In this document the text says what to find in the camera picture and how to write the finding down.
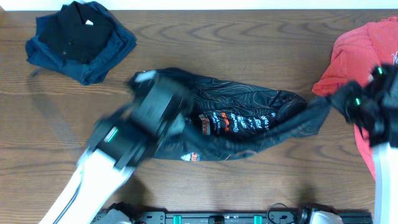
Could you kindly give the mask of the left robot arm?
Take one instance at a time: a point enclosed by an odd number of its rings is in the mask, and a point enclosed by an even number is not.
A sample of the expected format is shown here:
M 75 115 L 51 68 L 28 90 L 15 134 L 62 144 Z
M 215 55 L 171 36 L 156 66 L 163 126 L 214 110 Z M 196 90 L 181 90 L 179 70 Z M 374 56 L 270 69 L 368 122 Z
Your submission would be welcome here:
M 132 78 L 135 98 L 99 119 L 76 170 L 42 223 L 90 223 L 104 203 L 152 157 L 192 110 L 187 88 L 155 70 Z

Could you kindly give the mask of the black patterned jersey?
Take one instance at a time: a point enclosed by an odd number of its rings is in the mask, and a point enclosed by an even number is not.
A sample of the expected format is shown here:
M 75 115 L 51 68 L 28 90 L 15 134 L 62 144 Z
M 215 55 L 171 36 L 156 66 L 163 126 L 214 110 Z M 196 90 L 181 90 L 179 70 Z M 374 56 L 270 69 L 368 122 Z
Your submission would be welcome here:
M 158 78 L 168 78 L 188 90 L 193 108 L 184 117 L 190 130 L 165 138 L 154 155 L 156 159 L 244 159 L 289 138 L 318 134 L 331 109 L 323 97 L 307 102 L 290 91 L 219 80 L 173 67 L 137 72 L 127 84 L 139 96 Z

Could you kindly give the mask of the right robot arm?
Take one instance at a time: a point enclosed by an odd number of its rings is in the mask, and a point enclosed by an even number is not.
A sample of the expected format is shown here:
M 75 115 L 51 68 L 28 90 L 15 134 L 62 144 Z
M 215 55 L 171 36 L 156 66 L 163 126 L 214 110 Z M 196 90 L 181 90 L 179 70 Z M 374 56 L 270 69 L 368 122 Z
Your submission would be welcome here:
M 330 95 L 349 123 L 364 128 L 376 174 L 374 223 L 397 223 L 397 65 L 382 64 L 361 87 L 351 81 Z

